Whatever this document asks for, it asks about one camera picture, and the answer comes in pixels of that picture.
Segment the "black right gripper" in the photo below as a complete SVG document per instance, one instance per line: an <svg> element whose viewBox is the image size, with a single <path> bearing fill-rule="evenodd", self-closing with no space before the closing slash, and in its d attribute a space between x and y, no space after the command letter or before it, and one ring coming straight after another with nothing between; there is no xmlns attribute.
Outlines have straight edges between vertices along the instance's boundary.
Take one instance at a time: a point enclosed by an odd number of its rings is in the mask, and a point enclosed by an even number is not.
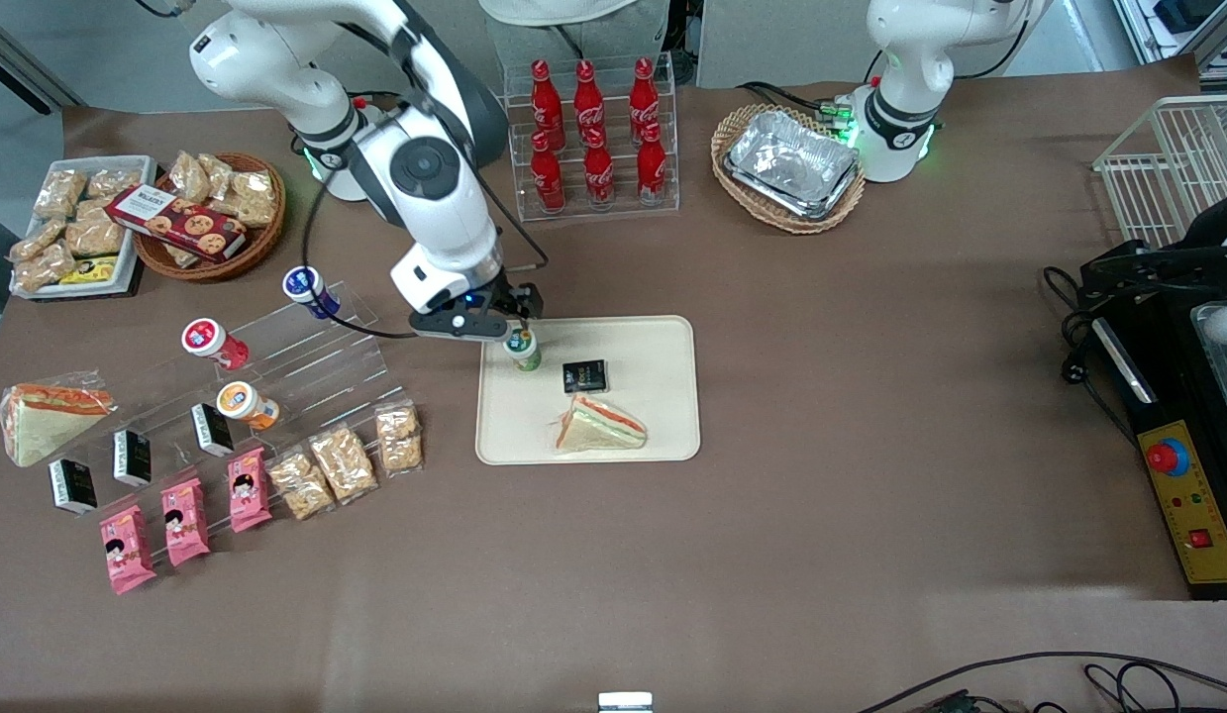
<svg viewBox="0 0 1227 713"><path fill-rule="evenodd" d="M519 297L509 281L491 281L482 287L452 301L452 310L458 315L499 315L503 322L521 322L523 325L541 319L544 298L536 283L519 285Z"/></svg>

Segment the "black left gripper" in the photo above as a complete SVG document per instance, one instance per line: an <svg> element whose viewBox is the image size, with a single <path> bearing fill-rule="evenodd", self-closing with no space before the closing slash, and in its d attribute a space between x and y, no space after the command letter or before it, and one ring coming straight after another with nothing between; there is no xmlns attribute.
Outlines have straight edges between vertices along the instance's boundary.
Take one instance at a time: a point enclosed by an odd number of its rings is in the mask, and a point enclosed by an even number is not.
<svg viewBox="0 0 1227 713"><path fill-rule="evenodd" d="M1153 280L1134 274L1148 271L1153 272ZM1080 280L1079 301L1126 299L1156 290L1161 293L1227 298L1227 244L1175 244L1153 250L1144 241L1125 241L1085 261Z"/></svg>

